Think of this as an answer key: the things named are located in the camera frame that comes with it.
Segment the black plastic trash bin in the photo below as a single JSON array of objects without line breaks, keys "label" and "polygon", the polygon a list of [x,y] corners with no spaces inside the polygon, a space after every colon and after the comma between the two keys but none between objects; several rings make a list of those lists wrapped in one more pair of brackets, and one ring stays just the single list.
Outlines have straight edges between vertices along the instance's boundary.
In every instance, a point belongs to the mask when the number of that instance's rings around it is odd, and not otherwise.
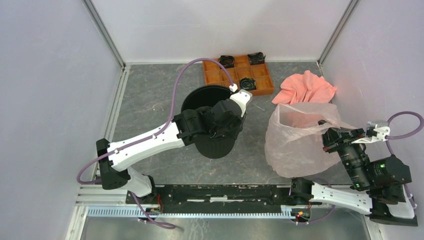
[{"label": "black plastic trash bin", "polygon": [[231,94],[229,88],[221,85],[205,85],[192,91],[172,120],[179,130],[177,137],[187,146],[194,144],[209,159],[228,155],[238,136],[213,136],[211,108],[219,101],[230,99]]}]

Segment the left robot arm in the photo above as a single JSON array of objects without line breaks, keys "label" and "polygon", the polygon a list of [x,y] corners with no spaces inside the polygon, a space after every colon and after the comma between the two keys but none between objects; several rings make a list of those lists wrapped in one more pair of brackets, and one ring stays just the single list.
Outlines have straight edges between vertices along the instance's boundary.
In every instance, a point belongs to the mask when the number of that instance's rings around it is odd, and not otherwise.
[{"label": "left robot arm", "polygon": [[151,176],[133,169],[143,159],[172,149],[195,145],[209,159],[226,156],[234,147],[246,117],[248,100],[231,97],[214,106],[186,109],[157,132],[149,131],[126,141],[107,143],[108,156],[99,161],[104,190],[124,189],[145,204],[157,198]]}]

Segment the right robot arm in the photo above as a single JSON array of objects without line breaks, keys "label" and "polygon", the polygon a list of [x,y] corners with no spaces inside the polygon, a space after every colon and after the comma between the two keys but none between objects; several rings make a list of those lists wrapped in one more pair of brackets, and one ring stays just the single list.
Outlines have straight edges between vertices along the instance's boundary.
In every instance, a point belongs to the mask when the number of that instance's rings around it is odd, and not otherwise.
[{"label": "right robot arm", "polygon": [[327,203],[353,210],[372,222],[394,226],[418,226],[415,204],[405,184],[412,182],[410,167],[394,154],[370,161],[362,128],[329,128],[322,135],[323,150],[337,153],[351,182],[351,191],[334,189],[302,177],[293,178],[289,199]]}]

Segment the pink translucent trash bag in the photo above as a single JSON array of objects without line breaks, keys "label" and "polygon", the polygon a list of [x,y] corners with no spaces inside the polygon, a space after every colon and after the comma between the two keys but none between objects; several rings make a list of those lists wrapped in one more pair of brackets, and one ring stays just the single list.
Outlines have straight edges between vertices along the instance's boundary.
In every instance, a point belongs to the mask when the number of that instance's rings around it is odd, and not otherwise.
[{"label": "pink translucent trash bag", "polygon": [[353,129],[332,103],[278,104],[265,134],[267,163],[284,178],[305,177],[337,164],[336,153],[323,150],[322,134],[330,128]]}]

